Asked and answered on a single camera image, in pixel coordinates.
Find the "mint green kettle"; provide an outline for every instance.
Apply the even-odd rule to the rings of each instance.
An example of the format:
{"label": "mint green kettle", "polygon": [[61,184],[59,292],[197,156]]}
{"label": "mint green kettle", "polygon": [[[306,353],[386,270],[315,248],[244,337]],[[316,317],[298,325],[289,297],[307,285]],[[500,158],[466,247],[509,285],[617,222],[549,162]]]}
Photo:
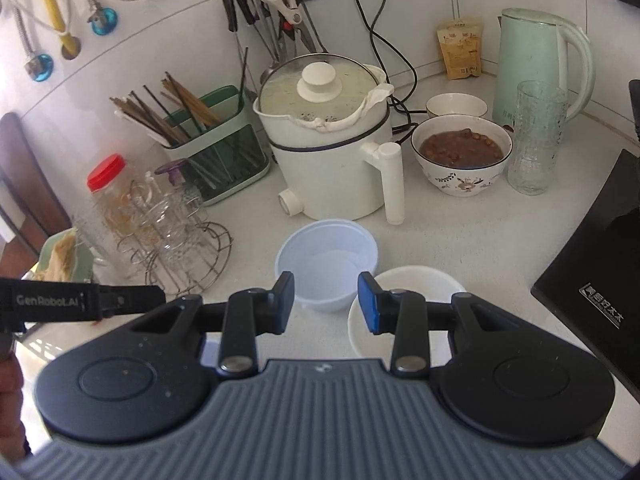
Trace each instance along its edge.
{"label": "mint green kettle", "polygon": [[567,44],[582,60],[580,93],[567,110],[566,120],[579,114],[591,99],[596,70],[589,38],[560,16],[529,9],[504,9],[500,18],[500,55],[493,120],[513,127],[517,87],[538,80],[567,90]]}

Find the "glass cup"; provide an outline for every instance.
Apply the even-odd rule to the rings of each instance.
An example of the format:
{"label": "glass cup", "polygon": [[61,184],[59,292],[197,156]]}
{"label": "glass cup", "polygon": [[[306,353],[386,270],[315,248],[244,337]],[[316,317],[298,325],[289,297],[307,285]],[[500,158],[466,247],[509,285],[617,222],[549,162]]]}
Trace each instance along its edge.
{"label": "glass cup", "polygon": [[566,119],[566,91],[542,81],[518,85],[513,153],[507,181],[520,193],[537,195],[553,178],[562,125]]}

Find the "glass lid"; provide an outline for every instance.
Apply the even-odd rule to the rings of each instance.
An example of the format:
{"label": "glass lid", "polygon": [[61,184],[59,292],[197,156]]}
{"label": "glass lid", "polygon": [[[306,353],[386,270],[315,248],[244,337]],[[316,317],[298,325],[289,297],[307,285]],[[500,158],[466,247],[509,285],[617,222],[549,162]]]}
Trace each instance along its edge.
{"label": "glass lid", "polygon": [[353,114],[378,86],[360,63],[335,54],[309,54],[276,69],[260,90],[259,109],[303,121],[340,121]]}

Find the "hand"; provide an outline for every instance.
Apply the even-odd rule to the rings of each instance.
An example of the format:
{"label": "hand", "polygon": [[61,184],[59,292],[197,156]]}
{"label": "hand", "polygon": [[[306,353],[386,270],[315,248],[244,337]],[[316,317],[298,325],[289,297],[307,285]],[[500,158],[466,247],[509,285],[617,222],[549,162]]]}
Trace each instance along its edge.
{"label": "hand", "polygon": [[0,453],[9,461],[24,457],[24,425],[20,421],[24,378],[15,354],[0,363]]}

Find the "beans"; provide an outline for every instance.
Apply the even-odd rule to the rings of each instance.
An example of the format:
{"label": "beans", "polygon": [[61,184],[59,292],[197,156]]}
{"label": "beans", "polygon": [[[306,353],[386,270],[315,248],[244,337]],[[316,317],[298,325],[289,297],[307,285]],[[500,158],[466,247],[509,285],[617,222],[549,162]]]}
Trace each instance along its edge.
{"label": "beans", "polygon": [[483,168],[503,157],[500,146],[488,136],[469,128],[435,134],[426,139],[420,153],[448,168]]}

